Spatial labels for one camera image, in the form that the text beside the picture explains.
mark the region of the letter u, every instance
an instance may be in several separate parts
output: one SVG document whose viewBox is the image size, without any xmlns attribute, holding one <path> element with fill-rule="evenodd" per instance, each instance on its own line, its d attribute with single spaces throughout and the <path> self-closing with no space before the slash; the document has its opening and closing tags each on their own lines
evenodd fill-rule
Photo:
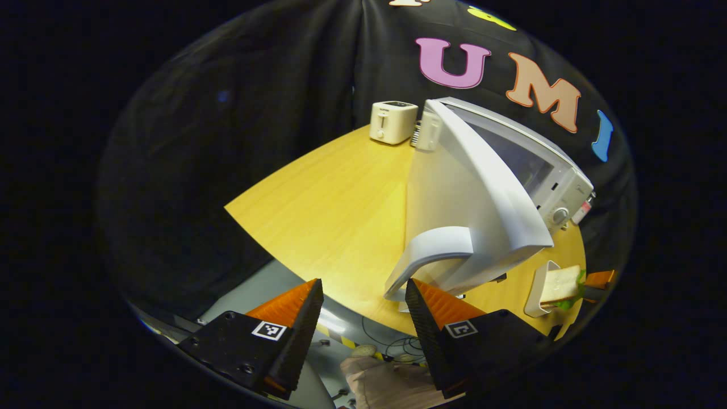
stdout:
<svg viewBox="0 0 727 409">
<path fill-rule="evenodd" d="M 473 88 L 482 81 L 485 71 L 485 57 L 490 50 L 476 45 L 461 44 L 459 48 L 467 53 L 467 67 L 462 75 L 444 71 L 444 49 L 449 43 L 440 39 L 417 39 L 422 51 L 419 55 L 419 69 L 430 81 L 450 88 Z"/>
</svg>

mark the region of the wooden table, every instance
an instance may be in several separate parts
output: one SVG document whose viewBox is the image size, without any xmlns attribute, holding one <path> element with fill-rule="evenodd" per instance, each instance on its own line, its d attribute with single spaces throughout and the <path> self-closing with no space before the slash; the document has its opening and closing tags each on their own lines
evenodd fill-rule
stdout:
<svg viewBox="0 0 727 409">
<path fill-rule="evenodd" d="M 369 139 L 369 127 L 350 132 L 268 176 L 225 209 L 274 258 L 302 279 L 323 280 L 335 301 L 383 325 L 416 335 L 409 314 L 385 300 L 384 282 L 404 249 L 406 180 L 414 153 L 408 141 L 389 146 Z M 555 261 L 580 264 L 578 226 L 553 237 L 555 246 L 515 267 L 503 282 L 467 293 L 483 311 L 509 309 L 543 334 L 578 315 L 555 309 L 532 318 L 523 312 L 535 270 Z"/>
</svg>

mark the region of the sandwich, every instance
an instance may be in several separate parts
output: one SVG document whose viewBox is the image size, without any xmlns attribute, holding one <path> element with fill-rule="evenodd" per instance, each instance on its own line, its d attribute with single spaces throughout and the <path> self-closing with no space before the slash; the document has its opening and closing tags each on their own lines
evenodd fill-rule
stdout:
<svg viewBox="0 0 727 409">
<path fill-rule="evenodd" d="M 583 298 L 585 275 L 585 270 L 581 270 L 581 266 L 578 264 L 565 269 L 548 271 L 540 297 L 540 308 L 571 308 L 576 301 Z"/>
</svg>

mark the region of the black cloth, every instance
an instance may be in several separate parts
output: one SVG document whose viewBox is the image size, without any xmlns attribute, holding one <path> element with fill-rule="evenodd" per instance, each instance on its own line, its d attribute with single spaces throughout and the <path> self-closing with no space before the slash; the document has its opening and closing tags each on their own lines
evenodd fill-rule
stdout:
<svg viewBox="0 0 727 409">
<path fill-rule="evenodd" d="M 194 320 L 269 261 L 224 206 L 350 131 L 361 4 L 279 0 L 174 56 L 139 89 L 100 163 L 108 264 L 139 305 Z"/>
<path fill-rule="evenodd" d="M 626 137 L 591 83 L 521 28 L 505 29 L 437 0 L 278 0 L 246 12 L 173 57 L 132 98 L 101 162 L 98 219 L 111 268 L 132 299 L 194 319 L 270 260 L 224 206 L 264 177 L 369 122 L 371 105 L 452 96 L 496 111 L 559 145 L 598 197 L 581 224 L 589 271 L 621 270 L 637 194 Z M 482 82 L 461 90 L 419 71 L 417 38 L 451 43 L 443 67 L 465 67 L 460 44 L 491 51 Z M 582 94 L 578 132 L 505 93 L 517 52 L 549 83 Z M 614 126 L 608 161 L 591 150 L 601 110 Z"/>
</svg>

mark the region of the letter m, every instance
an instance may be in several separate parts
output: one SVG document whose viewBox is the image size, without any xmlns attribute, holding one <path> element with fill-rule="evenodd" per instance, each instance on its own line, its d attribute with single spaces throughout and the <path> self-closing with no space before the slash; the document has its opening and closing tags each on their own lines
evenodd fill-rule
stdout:
<svg viewBox="0 0 727 409">
<path fill-rule="evenodd" d="M 506 96 L 515 103 L 531 107 L 533 100 L 530 99 L 530 90 L 532 90 L 541 114 L 550 111 L 557 103 L 558 109 L 550 114 L 550 118 L 569 132 L 578 132 L 576 113 L 581 92 L 562 78 L 551 86 L 533 60 L 514 52 L 511 52 L 509 56 L 517 65 L 518 74 L 515 78 L 515 88 L 507 91 Z"/>
</svg>

